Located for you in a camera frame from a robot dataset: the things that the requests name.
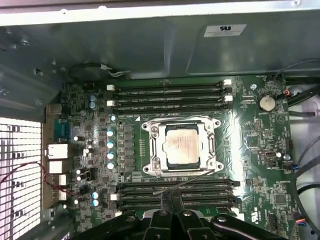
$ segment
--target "capacitor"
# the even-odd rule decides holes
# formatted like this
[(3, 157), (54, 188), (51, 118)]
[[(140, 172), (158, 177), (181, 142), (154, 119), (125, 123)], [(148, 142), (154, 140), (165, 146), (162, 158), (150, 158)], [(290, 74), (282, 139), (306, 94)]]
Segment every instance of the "capacitor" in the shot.
[(106, 147), (108, 149), (112, 149), (114, 146), (115, 146), (115, 143), (113, 141), (109, 141), (109, 142), (106, 143)]
[(106, 132), (106, 135), (107, 135), (108, 137), (112, 137), (114, 134), (115, 134), (115, 132), (114, 132), (113, 130), (108, 130), (108, 131)]
[(112, 160), (115, 158), (115, 154), (113, 152), (109, 152), (107, 155), (106, 155), (106, 158), (109, 159), (109, 160)]
[(97, 100), (95, 95), (90, 95), (89, 99), (91, 102), (94, 102), (95, 100)]
[(91, 102), (89, 103), (89, 108), (95, 109), (95, 108), (96, 108), (96, 103), (93, 102), (93, 101), (91, 101)]
[(291, 156), (286, 153), (285, 155), (283, 155), (283, 160), (290, 161), (291, 160)]
[(91, 197), (92, 197), (93, 199), (97, 199), (97, 198), (99, 197), (99, 194), (98, 194), (96, 191), (94, 191), (94, 192), (91, 194)]
[(81, 180), (83, 180), (83, 179), (85, 179), (85, 178), (86, 178), (86, 175), (85, 175), (85, 174), (80, 174), (79, 176), (76, 177), (76, 180), (77, 180), (77, 181), (81, 181)]
[(276, 107), (276, 100), (271, 95), (265, 94), (258, 99), (258, 107), (263, 112), (271, 112)]
[(99, 205), (99, 201), (97, 199), (92, 201), (92, 206), (97, 207)]
[(83, 142), (85, 138), (83, 136), (75, 136), (73, 140), (75, 140), (76, 142)]
[(107, 167), (109, 170), (114, 169), (115, 166), (116, 166), (116, 164), (115, 164), (113, 161), (109, 162), (109, 163), (106, 165), (106, 167)]
[(75, 171), (75, 173), (76, 174), (84, 174), (86, 172), (86, 169), (85, 168), (80, 168), (80, 169), (77, 169), (76, 171)]
[(91, 147), (91, 148), (85, 148), (85, 149), (84, 149), (84, 152), (85, 152), (86, 154), (93, 154), (95, 151), (94, 151), (94, 149)]
[(87, 115), (87, 111), (86, 111), (86, 110), (81, 110), (81, 111), (80, 111), (80, 115), (81, 115), (82, 117), (84, 117), (85, 115)]

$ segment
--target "red wire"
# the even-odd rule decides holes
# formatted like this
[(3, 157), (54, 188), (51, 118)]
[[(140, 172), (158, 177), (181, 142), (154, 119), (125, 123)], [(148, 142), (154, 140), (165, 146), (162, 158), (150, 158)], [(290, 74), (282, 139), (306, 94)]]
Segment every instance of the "red wire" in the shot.
[(42, 171), (43, 171), (43, 182), (44, 182), (44, 183), (48, 184), (48, 185), (49, 185), (50, 187), (52, 187), (53, 189), (59, 190), (59, 191), (64, 192), (64, 193), (67, 193), (67, 194), (69, 194), (69, 195), (71, 195), (71, 196), (74, 195), (72, 192), (70, 192), (70, 191), (68, 191), (68, 190), (65, 190), (65, 189), (62, 189), (59, 185), (53, 185), (52, 183), (48, 182), (48, 181), (47, 181), (47, 171), (46, 171), (46, 168), (45, 168), (41, 163), (38, 163), (38, 162), (36, 162), (36, 161), (26, 162), (26, 163), (23, 163), (23, 164), (21, 164), (20, 166), (18, 166), (18, 167), (16, 167), (16, 168), (14, 168), (14, 169), (13, 169), (11, 172), (9, 172), (4, 178), (1, 179), (0, 185), (1, 185), (2, 183), (4, 183), (4, 182), (6, 181), (6, 179), (7, 179), (8, 177), (10, 177), (14, 172), (16, 172), (19, 168), (22, 168), (22, 167), (27, 166), (27, 165), (29, 165), (29, 164), (38, 164), (38, 165), (39, 165), (39, 167), (40, 167), (40, 168), (42, 169)]

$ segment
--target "black cable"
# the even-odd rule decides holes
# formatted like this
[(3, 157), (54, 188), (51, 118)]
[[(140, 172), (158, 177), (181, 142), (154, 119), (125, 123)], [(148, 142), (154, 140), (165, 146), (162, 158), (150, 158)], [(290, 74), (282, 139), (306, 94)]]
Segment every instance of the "black cable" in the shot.
[(302, 160), (304, 159), (305, 155), (307, 154), (307, 152), (309, 151), (309, 149), (315, 145), (317, 142), (320, 141), (320, 136), (317, 136), (316, 138), (314, 138), (303, 150), (301, 156), (298, 159), (297, 165), (300, 166)]
[(310, 162), (308, 162), (306, 165), (302, 166), (292, 177), (290, 183), (292, 185), (292, 194), (293, 197), (296, 201), (296, 204), (300, 210), (300, 212), (302, 213), (302, 215), (304, 216), (304, 218), (306, 219), (306, 222), (309, 224), (309, 226), (312, 228), (312, 230), (318, 235), (320, 236), (320, 230), (316, 227), (316, 225), (313, 223), (313, 221), (310, 219), (309, 215), (307, 214), (300, 198), (299, 198), (299, 193), (298, 193), (298, 189), (297, 189), (297, 178), (300, 177), (302, 174), (306, 173), (307, 171), (309, 171), (310, 169), (312, 169), (314, 166), (317, 166), (320, 164), (320, 156), (315, 157), (314, 159), (312, 159)]
[(289, 115), (305, 118), (305, 117), (315, 117), (316, 113), (314, 111), (305, 111), (305, 112), (289, 111)]
[(285, 85), (307, 85), (307, 84), (320, 84), (320, 77), (309, 77), (309, 76), (287, 76), (285, 77)]
[(313, 96), (320, 94), (320, 85), (314, 86), (308, 90), (305, 90), (295, 96), (288, 98), (288, 106), (292, 107), (294, 105), (300, 104)]
[(301, 65), (301, 64), (307, 64), (307, 63), (312, 63), (312, 62), (320, 62), (320, 59), (309, 59), (309, 60), (305, 60), (305, 61), (299, 61), (299, 62), (296, 62), (294, 64), (291, 64), (289, 66), (286, 66), (285, 68), (283, 69), (280, 69), (272, 78), (272, 80), (276, 80), (279, 75), (281, 75), (283, 72), (289, 70), (289, 69), (292, 69), (298, 65)]
[(299, 188), (298, 194), (302, 194), (309, 189), (320, 189), (320, 183), (313, 183)]

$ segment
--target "mounting hole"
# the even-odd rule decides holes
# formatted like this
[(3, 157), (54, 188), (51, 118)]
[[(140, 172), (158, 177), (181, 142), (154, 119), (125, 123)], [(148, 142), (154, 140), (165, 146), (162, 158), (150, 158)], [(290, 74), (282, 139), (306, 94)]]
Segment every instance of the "mounting hole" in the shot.
[(43, 77), (43, 75), (44, 75), (44, 72), (41, 71), (39, 68), (35, 68), (35, 69), (33, 70), (33, 73), (34, 73), (35, 75), (37, 75), (37, 76), (40, 76), (40, 77)]

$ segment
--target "mesh panel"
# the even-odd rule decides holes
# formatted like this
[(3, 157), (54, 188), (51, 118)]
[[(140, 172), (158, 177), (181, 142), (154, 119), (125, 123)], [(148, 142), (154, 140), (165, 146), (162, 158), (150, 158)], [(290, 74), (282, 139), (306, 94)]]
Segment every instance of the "mesh panel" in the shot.
[[(0, 117), (0, 177), (41, 162), (41, 123)], [(20, 168), (0, 185), (0, 240), (15, 240), (40, 223), (41, 168)]]

